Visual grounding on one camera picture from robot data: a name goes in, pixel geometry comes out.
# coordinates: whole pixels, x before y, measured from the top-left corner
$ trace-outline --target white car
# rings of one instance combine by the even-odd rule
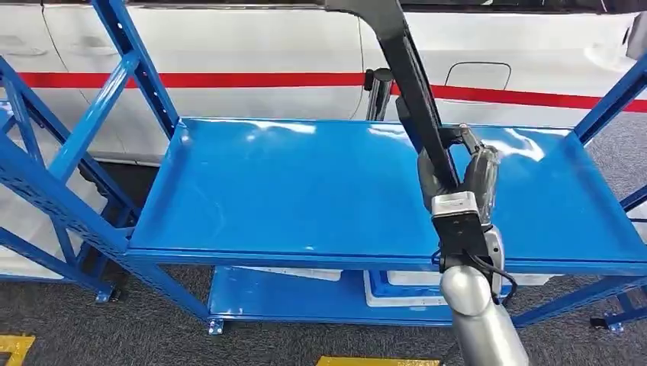
[[[402,2],[443,120],[536,126],[573,126],[608,91],[635,62],[627,49],[640,47],[644,32],[633,25],[647,8],[624,0]],[[130,2],[130,14],[181,115],[363,119],[364,71],[387,66],[370,27],[350,14],[139,3]],[[0,54],[70,128],[119,60],[97,14],[80,3],[0,4]],[[393,100],[388,120],[397,118]],[[647,111],[647,102],[631,108]],[[130,88],[91,152],[156,164],[166,144]]]

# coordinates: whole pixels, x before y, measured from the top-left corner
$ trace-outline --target robotic arm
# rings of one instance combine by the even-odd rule
[[[440,132],[446,145],[462,143],[472,157],[465,180],[450,191],[434,175],[427,152],[422,150],[418,156],[425,207],[440,238],[440,289],[452,309],[463,359],[476,366],[528,365],[528,355],[504,307],[516,283],[503,271],[501,234],[491,222],[497,150],[484,145],[464,124],[441,127]],[[513,283],[504,301],[499,301],[501,275]]]

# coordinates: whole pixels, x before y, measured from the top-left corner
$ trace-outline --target shelving unit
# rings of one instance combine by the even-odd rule
[[[357,14],[374,27],[402,95],[413,100],[415,57],[408,55],[416,53],[401,9],[395,0],[365,4],[328,0],[321,7]],[[49,169],[0,137],[3,184],[209,324],[211,333],[221,333],[226,319],[450,325],[445,306],[366,304],[363,271],[437,270],[431,256],[438,237],[420,199],[417,153],[400,124],[180,118],[123,2],[93,5],[122,61]],[[475,128],[503,156],[493,222],[503,233],[506,269],[606,276],[515,316],[519,327],[647,284],[647,247],[583,147],[644,88],[646,70],[643,58],[574,130]],[[170,144],[139,221],[118,229],[65,180],[79,161],[88,163],[85,149],[131,76]],[[4,69],[2,77],[5,87],[21,84]],[[15,100],[37,123],[55,120],[22,88]],[[453,158],[464,170],[467,156],[455,151]],[[215,265],[208,302],[158,267],[165,263]],[[319,281],[230,266],[345,271],[339,281]]]
[[[8,100],[0,100],[3,143],[9,141],[14,144],[6,134],[12,128],[16,128],[21,136],[18,143],[22,145],[18,148],[23,155],[29,156],[29,164],[41,168],[49,165],[58,153],[58,148],[51,143],[39,144],[31,121],[34,120],[52,136],[52,141],[62,146],[65,146],[69,131],[44,107],[1,57],[0,82],[8,95]],[[112,210],[116,210],[116,227],[138,217],[140,209],[121,192],[94,159],[86,154],[79,167],[86,176],[92,177],[92,181],[86,181],[74,164],[70,165],[69,179],[63,184],[65,189],[79,194],[94,215],[107,217]],[[14,186],[12,189],[15,191],[22,188]],[[23,190],[22,194],[29,195],[30,192]],[[41,212],[31,206],[30,200],[23,201],[19,196],[5,190],[0,192],[0,195],[5,212],[0,227],[0,281],[73,283],[94,291],[97,294],[97,302],[111,299],[114,285],[101,280],[108,257],[98,253],[92,259],[91,268],[84,269],[85,260],[92,250],[86,241],[70,235],[63,223],[55,216],[48,216],[47,210]]]

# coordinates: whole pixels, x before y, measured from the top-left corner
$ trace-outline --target cable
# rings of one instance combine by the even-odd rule
[[[359,55],[362,57],[362,72],[365,72],[365,66],[364,66],[364,41],[362,40],[362,20],[357,18],[357,30],[359,31]],[[364,98],[364,89],[362,89],[362,93],[359,95],[359,100],[357,101],[357,106],[355,107],[355,110],[351,114],[349,120],[352,120],[355,118],[355,115],[357,114],[357,111],[359,111],[359,106],[362,105],[362,99]]]
[[[501,270],[499,268],[494,267],[493,265],[491,265],[491,264],[489,264],[487,262],[484,262],[482,259],[480,259],[476,255],[471,255],[471,254],[468,254],[468,255],[469,255],[469,258],[474,263],[476,263],[477,265],[480,265],[482,268],[485,268],[485,269],[487,269],[489,271],[492,271],[492,272],[494,272],[496,274],[499,274],[499,275],[507,278],[507,280],[512,284],[512,288],[510,289],[510,293],[504,298],[503,301],[501,301],[501,304],[504,307],[506,307],[510,303],[510,300],[512,300],[512,297],[514,296],[514,294],[517,292],[517,287],[518,287],[517,280],[515,280],[514,277],[512,277],[506,271],[503,271],[503,270]]]

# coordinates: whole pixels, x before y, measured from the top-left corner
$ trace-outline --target blue shelf board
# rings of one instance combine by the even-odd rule
[[[216,267],[208,308],[214,318],[286,322],[450,326],[440,307],[369,307],[361,271],[339,281]]]
[[[501,152],[493,221],[507,270],[647,275],[647,247],[570,130],[474,130]],[[463,171],[467,152],[452,153]],[[127,255],[433,270],[416,158],[399,123],[183,118]]]

